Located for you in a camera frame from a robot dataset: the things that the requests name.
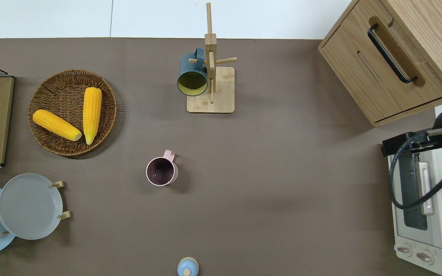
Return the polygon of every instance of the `drawer handle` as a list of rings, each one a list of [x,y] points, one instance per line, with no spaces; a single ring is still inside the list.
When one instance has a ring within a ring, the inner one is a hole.
[[[378,38],[374,35],[373,30],[378,26],[378,24],[374,24],[371,26],[368,30],[368,37],[373,42],[376,49],[378,49],[378,52],[383,56],[386,63],[390,65],[391,69],[394,71],[395,75],[397,75],[398,79],[400,79],[401,82],[404,84],[408,84],[409,82],[413,82],[417,80],[417,77],[412,77],[411,79],[407,78],[402,70],[398,68],[398,65],[395,63],[395,61],[391,58],[390,54],[386,51],[386,49],[381,45]]]

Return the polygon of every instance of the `oven window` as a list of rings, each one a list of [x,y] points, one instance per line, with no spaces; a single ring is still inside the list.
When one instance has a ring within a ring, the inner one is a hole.
[[[400,167],[400,184],[402,188],[402,202],[410,204],[419,199],[419,172],[416,171],[415,161],[419,161],[419,154],[403,153],[398,162]],[[407,227],[419,230],[427,230],[427,217],[421,212],[421,206],[405,209],[404,222]]]

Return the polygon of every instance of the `toaster oven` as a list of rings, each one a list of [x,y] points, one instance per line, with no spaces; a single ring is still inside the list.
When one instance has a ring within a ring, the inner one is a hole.
[[[442,149],[404,153],[393,175],[395,198],[401,204],[418,198],[441,178]],[[392,212],[396,255],[442,275],[442,189],[415,208],[392,204]]]

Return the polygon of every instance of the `cabinet drawer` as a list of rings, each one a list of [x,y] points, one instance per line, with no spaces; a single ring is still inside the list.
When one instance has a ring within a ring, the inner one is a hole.
[[[391,68],[368,33],[397,69]],[[351,3],[319,47],[374,126],[442,104],[442,79],[414,39],[382,2],[359,0]],[[404,83],[397,71],[415,80]]]

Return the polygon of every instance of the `wicker basket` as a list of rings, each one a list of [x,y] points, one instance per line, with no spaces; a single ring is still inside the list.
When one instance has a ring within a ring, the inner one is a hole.
[[[102,91],[100,124],[91,145],[86,144],[84,135],[73,142],[33,122],[33,113],[45,109],[83,132],[84,91],[91,86]],[[117,101],[110,85],[99,75],[85,70],[67,70],[49,77],[37,88],[28,107],[28,125],[35,140],[44,149],[62,156],[77,156],[96,148],[109,135],[116,116]]]

